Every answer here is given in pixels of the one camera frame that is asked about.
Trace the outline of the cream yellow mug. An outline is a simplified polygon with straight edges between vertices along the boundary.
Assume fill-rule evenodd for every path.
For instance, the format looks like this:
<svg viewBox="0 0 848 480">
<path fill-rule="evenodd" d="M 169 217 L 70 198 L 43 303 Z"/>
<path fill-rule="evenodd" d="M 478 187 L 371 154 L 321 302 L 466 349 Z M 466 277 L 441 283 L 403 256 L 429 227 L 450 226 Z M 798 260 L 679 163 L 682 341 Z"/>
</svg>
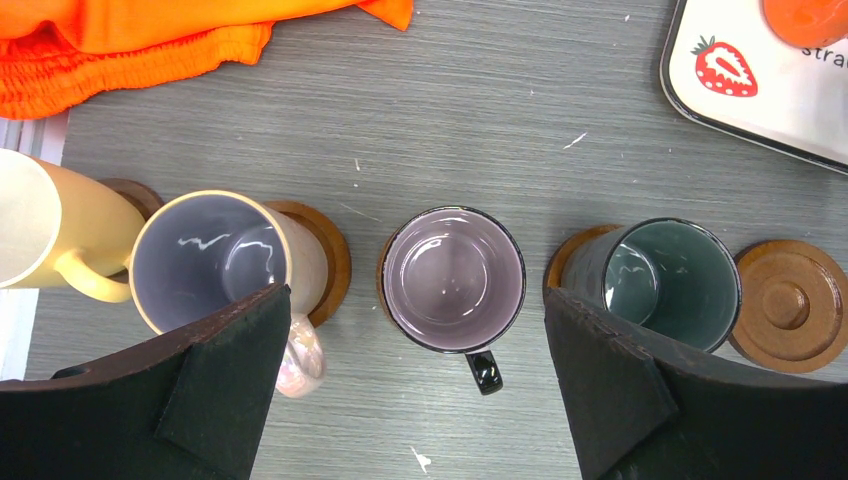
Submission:
<svg viewBox="0 0 848 480">
<path fill-rule="evenodd" d="M 114 280 L 145 224 L 107 185 L 24 153 L 1 152 L 1 285 L 70 286 L 109 303 L 130 299 Z"/>
</svg>

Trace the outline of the lilac mug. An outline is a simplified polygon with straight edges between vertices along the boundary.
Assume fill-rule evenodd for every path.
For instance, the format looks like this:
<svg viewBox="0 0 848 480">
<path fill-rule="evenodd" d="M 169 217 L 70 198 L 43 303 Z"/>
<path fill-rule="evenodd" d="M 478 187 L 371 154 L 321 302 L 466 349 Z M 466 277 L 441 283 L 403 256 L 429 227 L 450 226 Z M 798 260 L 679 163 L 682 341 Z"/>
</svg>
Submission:
<svg viewBox="0 0 848 480">
<path fill-rule="evenodd" d="M 503 387 L 491 346 L 517 320 L 526 296 L 522 252 L 494 217 L 444 205 L 398 229 L 384 290 L 398 331 L 444 355 L 462 355 L 482 395 Z"/>
</svg>

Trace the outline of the dark wooden coaster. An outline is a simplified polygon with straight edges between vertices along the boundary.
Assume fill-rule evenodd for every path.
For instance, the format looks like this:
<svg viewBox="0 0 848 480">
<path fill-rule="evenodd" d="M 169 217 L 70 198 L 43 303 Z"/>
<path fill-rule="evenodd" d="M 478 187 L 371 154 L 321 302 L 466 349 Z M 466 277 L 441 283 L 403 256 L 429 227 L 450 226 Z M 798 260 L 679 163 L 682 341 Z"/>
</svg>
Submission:
<svg viewBox="0 0 848 480">
<path fill-rule="evenodd" d="M 150 187 L 125 178 L 105 178 L 99 183 L 112 191 L 102 226 L 97 235 L 98 253 L 103 255 L 102 273 L 123 290 L 130 289 L 129 265 L 133 247 L 153 214 L 164 205 Z"/>
</svg>

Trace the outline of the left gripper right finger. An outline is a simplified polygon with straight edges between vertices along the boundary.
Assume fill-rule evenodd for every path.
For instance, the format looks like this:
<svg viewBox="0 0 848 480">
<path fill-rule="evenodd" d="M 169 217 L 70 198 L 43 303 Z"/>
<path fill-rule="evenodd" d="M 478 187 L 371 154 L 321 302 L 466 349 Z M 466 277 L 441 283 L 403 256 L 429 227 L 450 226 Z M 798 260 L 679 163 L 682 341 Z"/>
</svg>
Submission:
<svg viewBox="0 0 848 480">
<path fill-rule="evenodd" d="M 586 479 L 843 479 L 847 387 L 729 361 L 565 289 L 544 324 Z"/>
</svg>

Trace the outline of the dark green mug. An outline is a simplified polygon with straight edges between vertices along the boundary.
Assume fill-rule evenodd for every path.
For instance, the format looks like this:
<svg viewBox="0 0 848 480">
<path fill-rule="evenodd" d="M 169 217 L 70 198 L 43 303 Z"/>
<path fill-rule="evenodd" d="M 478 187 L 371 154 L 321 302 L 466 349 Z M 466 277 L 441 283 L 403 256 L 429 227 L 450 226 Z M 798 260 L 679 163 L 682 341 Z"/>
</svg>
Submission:
<svg viewBox="0 0 848 480">
<path fill-rule="evenodd" d="M 742 286 L 725 245 L 689 220 L 643 220 L 580 246 L 562 285 L 635 325 L 713 352 L 739 317 Z"/>
</svg>

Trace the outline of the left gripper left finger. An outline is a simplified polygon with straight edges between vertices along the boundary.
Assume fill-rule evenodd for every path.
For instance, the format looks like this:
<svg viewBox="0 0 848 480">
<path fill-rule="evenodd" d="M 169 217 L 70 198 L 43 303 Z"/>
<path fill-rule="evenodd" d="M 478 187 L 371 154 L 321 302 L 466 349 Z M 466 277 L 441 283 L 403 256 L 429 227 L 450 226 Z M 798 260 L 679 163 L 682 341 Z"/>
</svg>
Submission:
<svg viewBox="0 0 848 480">
<path fill-rule="evenodd" d="M 46 380 L 1 385 L 5 479 L 246 479 L 289 335 L 273 285 Z"/>
</svg>

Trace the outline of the white pink-handled mug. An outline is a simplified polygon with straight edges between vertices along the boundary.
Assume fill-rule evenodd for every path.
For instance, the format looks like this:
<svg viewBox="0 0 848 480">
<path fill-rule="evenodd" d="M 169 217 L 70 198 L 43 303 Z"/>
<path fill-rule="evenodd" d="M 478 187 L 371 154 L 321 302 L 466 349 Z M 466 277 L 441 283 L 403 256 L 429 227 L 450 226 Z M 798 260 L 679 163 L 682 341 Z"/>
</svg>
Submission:
<svg viewBox="0 0 848 480">
<path fill-rule="evenodd" d="M 315 391 L 326 359 L 308 315 L 329 280 L 327 255 L 293 218 L 224 190 L 165 204 L 137 237 L 129 263 L 137 309 L 157 334 L 186 326 L 271 284 L 290 290 L 289 331 L 276 388 L 290 398 Z"/>
</svg>

